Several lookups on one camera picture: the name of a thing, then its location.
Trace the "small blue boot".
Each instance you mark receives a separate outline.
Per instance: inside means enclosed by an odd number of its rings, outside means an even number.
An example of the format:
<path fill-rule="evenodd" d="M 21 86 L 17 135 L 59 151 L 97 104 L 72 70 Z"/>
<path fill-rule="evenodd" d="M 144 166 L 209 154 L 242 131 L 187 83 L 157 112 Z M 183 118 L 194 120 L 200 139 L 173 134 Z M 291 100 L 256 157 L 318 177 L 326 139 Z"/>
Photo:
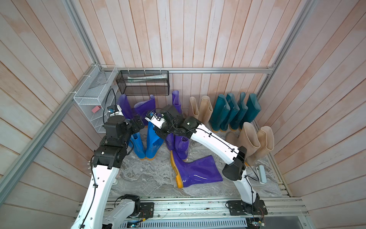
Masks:
<path fill-rule="evenodd" d="M 146 159 L 146 150 L 142 143 L 140 133 L 135 133 L 130 138 L 129 147 L 133 148 L 134 153 L 141 160 Z"/>

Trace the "lilac purple boot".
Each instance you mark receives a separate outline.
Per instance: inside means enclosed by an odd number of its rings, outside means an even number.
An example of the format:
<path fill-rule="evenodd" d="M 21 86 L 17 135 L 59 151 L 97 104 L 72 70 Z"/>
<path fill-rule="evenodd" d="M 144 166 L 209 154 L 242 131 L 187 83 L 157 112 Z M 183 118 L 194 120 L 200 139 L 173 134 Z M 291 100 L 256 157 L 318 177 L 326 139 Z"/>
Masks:
<path fill-rule="evenodd" d="M 165 142 L 169 151 L 175 149 L 175 136 L 173 133 L 167 135 Z"/>
<path fill-rule="evenodd" d="M 189 139 L 185 136 L 174 136 L 174 149 L 181 160 L 188 158 Z"/>

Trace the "large blue boot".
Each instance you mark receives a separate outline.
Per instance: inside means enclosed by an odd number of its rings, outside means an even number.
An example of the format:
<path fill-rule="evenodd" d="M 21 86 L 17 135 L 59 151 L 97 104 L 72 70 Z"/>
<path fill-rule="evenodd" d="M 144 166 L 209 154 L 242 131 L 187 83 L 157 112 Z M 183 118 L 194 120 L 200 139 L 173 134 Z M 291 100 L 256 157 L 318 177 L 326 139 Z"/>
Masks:
<path fill-rule="evenodd" d="M 148 124 L 147 130 L 147 149 L 146 158 L 148 160 L 153 160 L 157 154 L 157 151 L 163 144 L 164 140 L 161 139 L 154 130 L 154 125 L 152 123 Z"/>

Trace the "large purple boot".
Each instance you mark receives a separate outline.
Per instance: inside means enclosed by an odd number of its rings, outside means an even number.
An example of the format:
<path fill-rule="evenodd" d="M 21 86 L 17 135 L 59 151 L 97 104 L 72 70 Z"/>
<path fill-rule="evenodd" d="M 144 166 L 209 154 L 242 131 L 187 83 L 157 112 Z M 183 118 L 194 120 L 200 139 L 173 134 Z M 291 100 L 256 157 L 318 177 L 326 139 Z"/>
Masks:
<path fill-rule="evenodd" d="M 187 188 L 196 184 L 223 181 L 212 155 L 187 163 L 181 160 L 175 150 L 171 151 L 171 165 L 176 173 L 177 187 Z"/>

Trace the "large beige boot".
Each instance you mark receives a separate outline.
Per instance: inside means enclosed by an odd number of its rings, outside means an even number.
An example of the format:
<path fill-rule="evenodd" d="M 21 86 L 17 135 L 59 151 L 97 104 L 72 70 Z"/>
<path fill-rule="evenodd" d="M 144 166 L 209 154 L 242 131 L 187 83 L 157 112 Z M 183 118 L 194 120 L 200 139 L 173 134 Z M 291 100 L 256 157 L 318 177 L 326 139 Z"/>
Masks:
<path fill-rule="evenodd" d="M 261 127 L 257 132 L 257 138 L 260 143 L 260 147 L 247 158 L 247 164 L 251 166 L 253 166 L 257 160 L 271 153 L 275 145 L 274 134 L 269 126 Z"/>

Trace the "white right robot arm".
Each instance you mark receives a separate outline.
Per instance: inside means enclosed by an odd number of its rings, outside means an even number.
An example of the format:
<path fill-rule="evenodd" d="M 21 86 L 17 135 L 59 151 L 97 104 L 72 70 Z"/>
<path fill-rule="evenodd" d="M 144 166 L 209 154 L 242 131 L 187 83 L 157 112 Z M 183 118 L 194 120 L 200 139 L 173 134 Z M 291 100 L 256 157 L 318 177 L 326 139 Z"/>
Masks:
<path fill-rule="evenodd" d="M 248 180 L 245 147 L 236 147 L 224 141 L 195 117 L 185 118 L 174 106 L 166 106 L 160 114 L 155 111 L 148 112 L 145 120 L 154 125 L 156 134 L 162 139 L 166 139 L 170 133 L 185 136 L 218 155 L 226 163 L 222 174 L 233 181 L 240 193 L 241 200 L 234 209 L 253 215 L 268 214 L 264 201 L 260 199 Z"/>

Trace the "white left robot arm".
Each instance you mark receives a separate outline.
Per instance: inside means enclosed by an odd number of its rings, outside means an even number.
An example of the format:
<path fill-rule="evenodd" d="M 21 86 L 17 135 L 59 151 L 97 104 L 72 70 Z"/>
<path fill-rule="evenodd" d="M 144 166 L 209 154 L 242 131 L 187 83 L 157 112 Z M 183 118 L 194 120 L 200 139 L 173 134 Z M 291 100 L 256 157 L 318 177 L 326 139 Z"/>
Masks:
<path fill-rule="evenodd" d="M 107 215 L 104 211 L 112 184 L 127 156 L 133 134 L 144 128 L 138 115 L 132 120 L 114 115 L 104 124 L 106 135 L 90 161 L 91 181 L 73 229 L 118 229 L 128 218 L 141 215 L 140 198 L 126 195 Z"/>

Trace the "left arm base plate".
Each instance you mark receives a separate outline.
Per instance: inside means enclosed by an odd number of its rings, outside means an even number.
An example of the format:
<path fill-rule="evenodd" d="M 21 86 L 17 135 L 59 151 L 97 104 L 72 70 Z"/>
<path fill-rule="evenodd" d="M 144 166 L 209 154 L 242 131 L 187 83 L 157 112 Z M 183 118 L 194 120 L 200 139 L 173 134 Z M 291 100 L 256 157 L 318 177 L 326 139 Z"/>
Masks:
<path fill-rule="evenodd" d="M 128 219 L 149 219 L 154 215 L 154 203 L 153 202 L 142 202 L 139 206 L 135 204 L 133 212 L 128 216 Z"/>

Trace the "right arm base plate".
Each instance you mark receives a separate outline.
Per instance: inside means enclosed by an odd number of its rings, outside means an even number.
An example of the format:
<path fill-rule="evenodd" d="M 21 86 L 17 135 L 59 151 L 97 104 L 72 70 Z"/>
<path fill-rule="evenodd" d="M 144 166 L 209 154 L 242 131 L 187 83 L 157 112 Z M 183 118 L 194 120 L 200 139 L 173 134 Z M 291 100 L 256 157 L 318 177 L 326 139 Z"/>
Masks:
<path fill-rule="evenodd" d="M 241 200 L 229 200 L 226 202 L 231 216 L 243 215 L 267 215 L 268 211 L 263 200 L 256 199 L 253 205 Z"/>

